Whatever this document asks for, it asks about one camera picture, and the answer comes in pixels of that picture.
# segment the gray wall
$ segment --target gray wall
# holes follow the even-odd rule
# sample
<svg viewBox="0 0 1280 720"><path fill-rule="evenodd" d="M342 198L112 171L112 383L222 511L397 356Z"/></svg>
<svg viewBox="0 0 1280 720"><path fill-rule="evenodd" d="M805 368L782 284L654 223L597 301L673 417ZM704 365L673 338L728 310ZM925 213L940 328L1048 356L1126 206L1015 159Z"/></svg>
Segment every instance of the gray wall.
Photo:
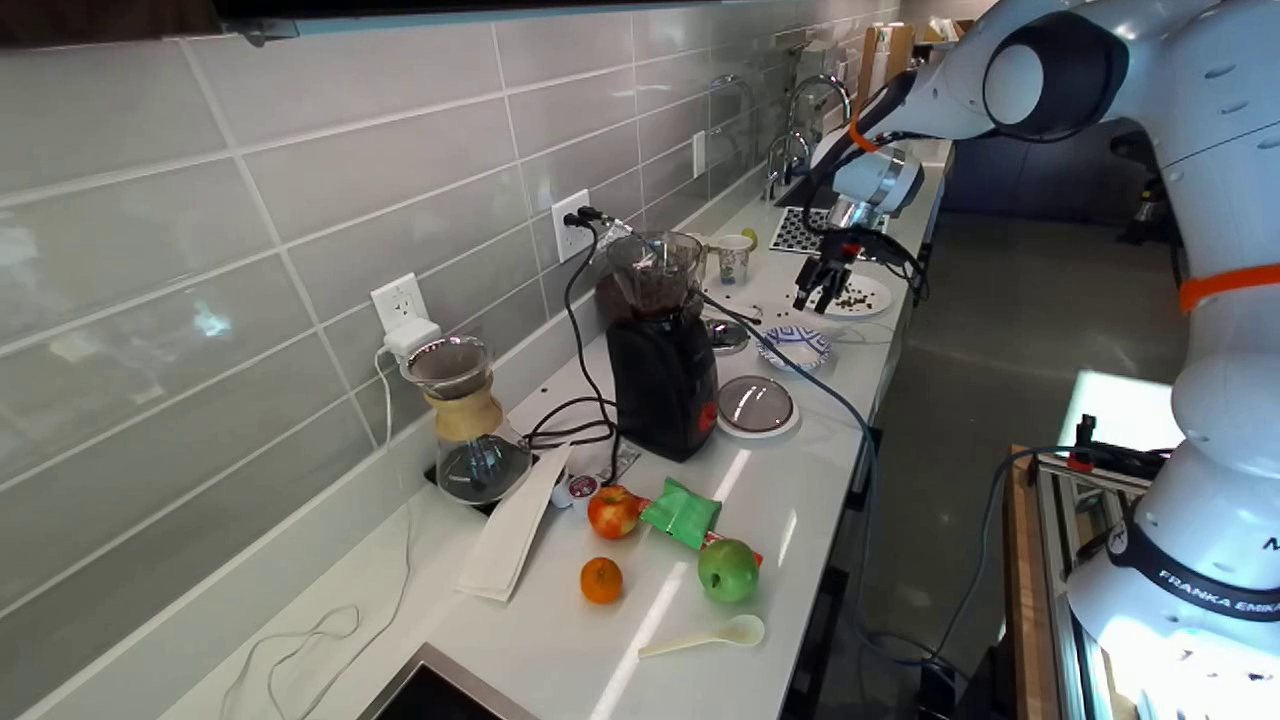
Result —
<svg viewBox="0 0 1280 720"><path fill-rule="evenodd" d="M775 32L892 11L4 54L0 718L374 447L368 290L417 271L442 328L507 353L560 310L554 198L677 223L770 141ZM711 171L688 182L694 129Z"/></svg>

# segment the apple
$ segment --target apple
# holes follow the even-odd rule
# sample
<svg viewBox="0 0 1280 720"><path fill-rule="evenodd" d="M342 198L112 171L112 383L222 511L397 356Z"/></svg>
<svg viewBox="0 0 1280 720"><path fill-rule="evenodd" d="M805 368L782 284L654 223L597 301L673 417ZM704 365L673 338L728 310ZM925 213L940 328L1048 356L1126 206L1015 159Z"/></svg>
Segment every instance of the apple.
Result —
<svg viewBox="0 0 1280 720"><path fill-rule="evenodd" d="M757 551L719 536L694 551L694 578L714 606L746 606L757 595Z"/></svg>
<svg viewBox="0 0 1280 720"><path fill-rule="evenodd" d="M592 519L597 536L622 541L622 536L636 536L641 507L644 507L641 497L631 497L619 485L606 485L586 499L586 519Z"/></svg>

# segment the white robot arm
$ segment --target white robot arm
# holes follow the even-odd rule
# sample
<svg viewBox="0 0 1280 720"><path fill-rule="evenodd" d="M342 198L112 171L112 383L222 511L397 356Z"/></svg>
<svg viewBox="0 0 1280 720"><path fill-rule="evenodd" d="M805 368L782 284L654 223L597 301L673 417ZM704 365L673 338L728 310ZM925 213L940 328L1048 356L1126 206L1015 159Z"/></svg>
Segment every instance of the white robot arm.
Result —
<svg viewBox="0 0 1280 720"><path fill-rule="evenodd" d="M1106 551L1072 571L1075 622L1150 683L1280 718L1280 85L1275 0L1005 0L826 135L811 186L859 200L894 135L1062 141L1126 115L1150 135L1192 282L1183 443Z"/></svg>

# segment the orange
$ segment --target orange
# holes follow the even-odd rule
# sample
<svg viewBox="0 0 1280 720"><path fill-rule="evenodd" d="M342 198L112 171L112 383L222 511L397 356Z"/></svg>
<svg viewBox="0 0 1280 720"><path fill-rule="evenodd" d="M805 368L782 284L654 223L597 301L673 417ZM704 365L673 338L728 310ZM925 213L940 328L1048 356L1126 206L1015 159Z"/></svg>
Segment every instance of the orange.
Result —
<svg viewBox="0 0 1280 720"><path fill-rule="evenodd" d="M606 560L606 558L592 558L582 564L582 571L574 578L574 584L578 584L582 600L592 600L592 606L617 606L629 592L622 568L617 568L617 560Z"/></svg>

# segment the floor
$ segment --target floor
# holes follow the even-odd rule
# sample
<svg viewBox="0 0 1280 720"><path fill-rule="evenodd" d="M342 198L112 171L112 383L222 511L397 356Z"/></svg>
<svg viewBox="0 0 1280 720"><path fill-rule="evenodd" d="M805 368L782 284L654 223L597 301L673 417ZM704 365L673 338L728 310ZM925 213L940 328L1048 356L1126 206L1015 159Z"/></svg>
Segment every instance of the floor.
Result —
<svg viewBox="0 0 1280 720"><path fill-rule="evenodd" d="M1183 356L1170 293L1169 248L1117 245L1117 227L940 219L933 293L880 411L871 507L831 551L853 588L819 718L903 718L917 671L889 654L940 645L986 545L972 606L934 647L964 671L981 664L1005 612L1000 506L981 530L990 469L1007 443L1057 442L1080 368L1170 382Z"/></svg>

